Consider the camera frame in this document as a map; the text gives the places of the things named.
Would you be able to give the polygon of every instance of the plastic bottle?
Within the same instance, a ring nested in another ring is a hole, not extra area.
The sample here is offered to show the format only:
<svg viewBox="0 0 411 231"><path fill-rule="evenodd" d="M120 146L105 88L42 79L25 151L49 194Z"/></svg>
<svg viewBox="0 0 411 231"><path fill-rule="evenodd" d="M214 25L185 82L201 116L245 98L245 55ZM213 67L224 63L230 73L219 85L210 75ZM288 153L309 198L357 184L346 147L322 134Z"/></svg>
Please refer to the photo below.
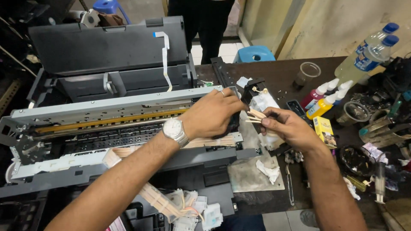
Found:
<svg viewBox="0 0 411 231"><path fill-rule="evenodd" d="M335 78L328 82L327 92L324 94L324 97L332 95L335 93L335 87L337 86L339 79Z"/></svg>
<svg viewBox="0 0 411 231"><path fill-rule="evenodd" d="M388 23L382 30L376 31L370 34L360 45L353 51L350 56L348 56L334 71L334 75L336 78L341 77L341 71L346 67L354 63L357 56L364 51L364 49L370 45L378 45L382 42L382 40L398 30L399 26L396 23Z"/></svg>
<svg viewBox="0 0 411 231"><path fill-rule="evenodd" d="M343 89L350 89L350 87L353 85L353 81L352 80L348 80L347 82L345 82L345 83L342 83L339 87L338 87L338 90L339 91L341 91L341 90L343 90Z"/></svg>
<svg viewBox="0 0 411 231"><path fill-rule="evenodd" d="M359 54L354 63L343 67L340 79L352 80L356 84L369 71L376 68L380 63L390 59L391 47L399 41L395 35L389 35L378 45L369 45Z"/></svg>
<svg viewBox="0 0 411 231"><path fill-rule="evenodd" d="M311 92L301 100L300 105L304 111L308 111L320 99L324 98L324 93L327 92L327 87L328 83L325 83L317 87L317 89L311 90Z"/></svg>
<svg viewBox="0 0 411 231"><path fill-rule="evenodd" d="M324 99L320 99L312 108L307 111L307 118L312 120L314 117L322 116L325 112L332 108L332 104L335 102L337 93L329 95Z"/></svg>
<svg viewBox="0 0 411 231"><path fill-rule="evenodd" d="M335 98L335 102L333 103L333 105L339 105L341 103L341 100L345 97L345 95L347 94L349 88L343 89L341 91L337 91L337 97Z"/></svg>

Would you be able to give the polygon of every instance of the black pants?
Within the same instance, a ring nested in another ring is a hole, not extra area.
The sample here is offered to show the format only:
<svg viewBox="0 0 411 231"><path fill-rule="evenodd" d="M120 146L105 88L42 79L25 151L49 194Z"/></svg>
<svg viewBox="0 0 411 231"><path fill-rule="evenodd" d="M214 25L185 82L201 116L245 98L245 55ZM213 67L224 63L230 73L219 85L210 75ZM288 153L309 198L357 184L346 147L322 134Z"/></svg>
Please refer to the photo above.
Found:
<svg viewBox="0 0 411 231"><path fill-rule="evenodd" d="M233 4L234 0L169 0L168 16L183 16L188 53L192 40L199 34L203 48L201 64L210 64L210 58L218 57Z"/></svg>

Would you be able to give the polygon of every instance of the wristwatch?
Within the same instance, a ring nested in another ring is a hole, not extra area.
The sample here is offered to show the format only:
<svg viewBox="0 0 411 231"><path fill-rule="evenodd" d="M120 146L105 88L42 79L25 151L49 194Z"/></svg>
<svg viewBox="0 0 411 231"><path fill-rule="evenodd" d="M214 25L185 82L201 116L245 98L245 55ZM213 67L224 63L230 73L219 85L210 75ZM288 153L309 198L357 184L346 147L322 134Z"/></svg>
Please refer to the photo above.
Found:
<svg viewBox="0 0 411 231"><path fill-rule="evenodd" d="M169 119L163 124L163 133L167 138L175 140L180 148L183 148L190 142L184 132L182 121L179 119Z"/></svg>

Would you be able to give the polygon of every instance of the blue plastic stool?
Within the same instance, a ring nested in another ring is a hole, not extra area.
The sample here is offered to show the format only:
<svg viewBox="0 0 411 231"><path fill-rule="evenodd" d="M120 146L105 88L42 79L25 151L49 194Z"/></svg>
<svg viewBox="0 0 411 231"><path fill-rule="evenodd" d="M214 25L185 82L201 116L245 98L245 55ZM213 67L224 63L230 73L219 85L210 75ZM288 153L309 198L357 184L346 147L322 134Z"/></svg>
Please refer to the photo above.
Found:
<svg viewBox="0 0 411 231"><path fill-rule="evenodd" d="M117 0L98 0L93 5L93 9L95 11L102 12L105 14L116 14L117 8L119 8L121 13L124 15L127 24L131 24L130 19L127 17L126 13L124 12L120 3L117 2Z"/></svg>
<svg viewBox="0 0 411 231"><path fill-rule="evenodd" d="M248 46L238 50L233 63L258 61L275 61L275 57L266 46Z"/></svg>

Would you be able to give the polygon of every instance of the water bottle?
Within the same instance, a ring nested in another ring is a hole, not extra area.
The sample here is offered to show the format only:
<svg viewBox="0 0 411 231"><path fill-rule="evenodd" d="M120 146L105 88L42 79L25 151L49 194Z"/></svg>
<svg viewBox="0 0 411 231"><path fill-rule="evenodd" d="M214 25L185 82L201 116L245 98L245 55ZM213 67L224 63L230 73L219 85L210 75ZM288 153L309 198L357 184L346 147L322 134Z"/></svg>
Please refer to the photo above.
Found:
<svg viewBox="0 0 411 231"><path fill-rule="evenodd" d="M352 80L353 85L356 84L367 72L390 59L391 47L398 41L397 36L388 35L380 44L368 45L355 58L353 63L342 67L339 79L344 79L344 81Z"/></svg>
<svg viewBox="0 0 411 231"><path fill-rule="evenodd" d="M339 85L344 83L348 80L341 79L341 70L350 66L354 63L357 56L364 51L364 49L370 45L380 44L382 40L387 37L388 35L392 34L396 30L398 30L399 26L396 23L388 23L382 30L376 31L370 34L360 45L356 48L356 50L350 54L334 71L334 75L336 78L339 78Z"/></svg>

